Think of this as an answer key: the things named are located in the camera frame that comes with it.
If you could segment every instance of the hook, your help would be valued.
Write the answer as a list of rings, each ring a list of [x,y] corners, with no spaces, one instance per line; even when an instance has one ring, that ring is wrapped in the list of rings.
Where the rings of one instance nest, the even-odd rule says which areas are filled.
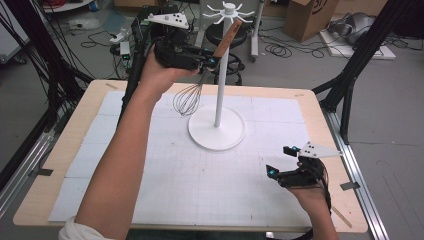
[[[238,19],[240,19],[240,20],[242,20],[243,22],[245,22],[245,23],[251,23],[251,22],[253,22],[253,21],[247,21],[247,20],[245,20],[244,18],[242,18],[242,17],[240,17],[240,16],[237,16],[237,18]]]
[[[255,13],[254,11],[251,11],[250,13],[241,13],[241,12],[239,12],[239,15],[248,16],[248,15],[252,15],[254,13]]]
[[[240,3],[240,6],[238,6],[238,8],[236,8],[235,10],[236,11],[240,10],[241,6],[243,6],[243,3]]]
[[[208,8],[209,8],[210,10],[214,11],[214,12],[219,12],[219,11],[221,11],[221,10],[219,10],[219,9],[214,9],[214,8],[212,8],[212,7],[211,7],[211,6],[209,6],[209,5],[206,5],[206,6],[208,6]]]
[[[221,19],[219,19],[219,20],[218,20],[218,22],[215,22],[215,24],[220,24],[220,23],[222,22],[222,20],[224,20],[224,18],[225,18],[225,17],[224,17],[224,16],[222,16],[222,18],[221,18]]]
[[[208,15],[206,13],[203,13],[203,16],[206,16],[206,17],[216,17],[218,15],[221,15],[221,14],[220,13],[215,13],[215,14],[212,14],[212,15]]]

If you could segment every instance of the whisk handle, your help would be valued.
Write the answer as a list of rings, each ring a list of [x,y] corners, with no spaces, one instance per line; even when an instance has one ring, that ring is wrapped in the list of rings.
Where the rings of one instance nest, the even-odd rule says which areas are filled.
[[[224,56],[225,51],[227,51],[231,42],[234,40],[234,37],[236,36],[237,31],[239,30],[241,26],[241,23],[242,22],[240,19],[236,19],[234,23],[230,26],[230,28],[228,29],[228,31],[225,33],[224,37],[222,38],[222,41],[219,43],[218,47],[213,53],[214,57],[221,58],[222,56]]]

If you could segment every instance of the whisk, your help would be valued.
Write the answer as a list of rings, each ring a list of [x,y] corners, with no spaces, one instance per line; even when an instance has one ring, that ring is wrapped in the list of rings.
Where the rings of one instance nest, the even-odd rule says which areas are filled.
[[[241,26],[241,23],[242,21],[239,19],[236,19],[234,21],[234,23],[225,33],[224,37],[222,38],[222,41],[216,48],[213,54],[214,57],[220,59],[222,56],[224,56],[225,52],[227,51],[228,47],[236,36],[236,33]],[[184,88],[174,96],[174,109],[179,114],[181,114],[181,116],[189,116],[197,110],[197,108],[199,107],[200,95],[202,92],[203,84],[205,83],[209,74],[213,70],[214,69],[205,68],[205,72],[203,73],[202,78],[196,84]]]

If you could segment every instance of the round base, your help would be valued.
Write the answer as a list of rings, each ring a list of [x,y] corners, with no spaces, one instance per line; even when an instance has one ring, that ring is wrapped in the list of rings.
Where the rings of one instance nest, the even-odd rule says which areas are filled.
[[[245,124],[235,111],[222,108],[221,125],[215,127],[216,106],[198,109],[188,122],[188,131],[193,140],[209,150],[222,151],[237,146],[243,140]]]

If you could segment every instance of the hand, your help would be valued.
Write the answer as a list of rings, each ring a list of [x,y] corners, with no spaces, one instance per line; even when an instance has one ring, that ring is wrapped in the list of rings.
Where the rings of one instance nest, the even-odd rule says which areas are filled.
[[[324,191],[318,186],[313,188],[287,188],[299,201],[300,206],[309,214],[321,212],[323,209],[328,212]]]
[[[162,93],[166,92],[178,78],[194,76],[199,70],[165,68],[156,60],[153,49],[154,46],[147,55],[137,89],[144,90],[145,94],[152,95],[158,101]]]

